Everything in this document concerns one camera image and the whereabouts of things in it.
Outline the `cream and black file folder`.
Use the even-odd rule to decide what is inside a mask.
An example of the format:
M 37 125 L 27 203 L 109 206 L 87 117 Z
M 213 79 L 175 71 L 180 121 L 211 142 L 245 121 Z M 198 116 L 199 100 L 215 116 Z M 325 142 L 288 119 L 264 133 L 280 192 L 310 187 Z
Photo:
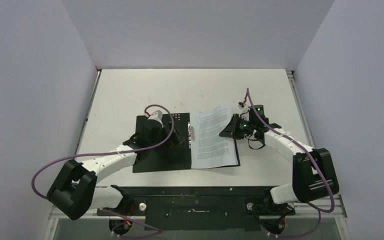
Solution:
M 141 151 L 137 154 L 133 173 L 191 170 L 193 158 L 190 146 L 190 113 L 173 113 L 174 132 L 159 147 Z M 168 114 L 162 115 L 162 124 L 158 126 L 147 116 L 136 117 L 135 134 L 123 144 L 132 148 L 153 146 L 164 140 L 170 132 L 172 121 Z

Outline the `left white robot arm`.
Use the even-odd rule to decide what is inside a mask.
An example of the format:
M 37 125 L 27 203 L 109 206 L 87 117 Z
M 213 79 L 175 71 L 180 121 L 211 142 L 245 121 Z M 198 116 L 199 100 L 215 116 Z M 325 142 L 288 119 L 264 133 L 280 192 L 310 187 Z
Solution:
M 140 131 L 134 133 L 114 150 L 89 160 L 75 158 L 64 163 L 46 194 L 46 199 L 77 220 L 88 210 L 111 209 L 116 215 L 129 210 L 129 201 L 116 186 L 97 184 L 115 172 L 135 166 L 157 151 L 176 147 L 184 142 L 172 114 L 157 110 L 149 115 Z

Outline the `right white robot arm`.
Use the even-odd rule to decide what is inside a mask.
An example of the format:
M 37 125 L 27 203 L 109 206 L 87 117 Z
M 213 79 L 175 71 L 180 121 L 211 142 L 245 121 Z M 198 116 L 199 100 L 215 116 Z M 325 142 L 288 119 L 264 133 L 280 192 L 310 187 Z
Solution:
M 292 165 L 291 182 L 272 188 L 270 196 L 263 199 L 262 207 L 266 213 L 274 215 L 283 204 L 308 203 L 339 192 L 332 156 L 327 149 L 306 145 L 279 124 L 270 123 L 262 105 L 250 106 L 247 114 L 248 118 L 233 114 L 219 136 L 234 140 L 254 137 L 263 146 L 276 150 Z

